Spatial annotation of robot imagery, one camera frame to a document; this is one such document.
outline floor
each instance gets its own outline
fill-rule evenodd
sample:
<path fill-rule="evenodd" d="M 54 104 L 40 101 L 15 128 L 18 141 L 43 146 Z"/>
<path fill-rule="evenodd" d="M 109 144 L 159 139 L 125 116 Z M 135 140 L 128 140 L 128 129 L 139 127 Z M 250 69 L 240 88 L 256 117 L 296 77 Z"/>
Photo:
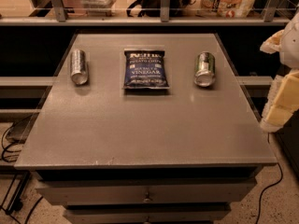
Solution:
<path fill-rule="evenodd" d="M 0 120 L 0 134 L 8 128 L 10 123 Z M 268 189 L 261 202 L 260 224 L 291 224 L 298 223 L 299 219 L 299 180 L 284 156 L 274 135 L 269 136 L 269 145 L 276 154 L 281 169 L 283 179 L 274 187 Z M 8 186 L 11 182 L 11 175 L 0 175 L 0 203 L 4 199 Z M 279 167 L 264 167 L 257 175 L 257 186 L 239 203 L 232 203 L 230 212 L 224 219 L 215 221 L 214 224 L 249 224 L 256 223 L 258 215 L 259 198 L 263 189 L 280 179 Z M 26 186 L 21 201 L 23 207 L 20 211 L 12 213 L 21 224 L 25 223 L 31 208 L 35 205 L 40 195 L 35 190 L 36 180 L 31 178 Z M 51 206 L 46 200 L 42 200 L 34 210 L 29 219 L 29 224 L 69 224 L 63 217 L 64 209 L 61 206 Z M 5 212 L 0 211 L 0 224 L 16 224 L 15 220 L 6 216 Z"/>

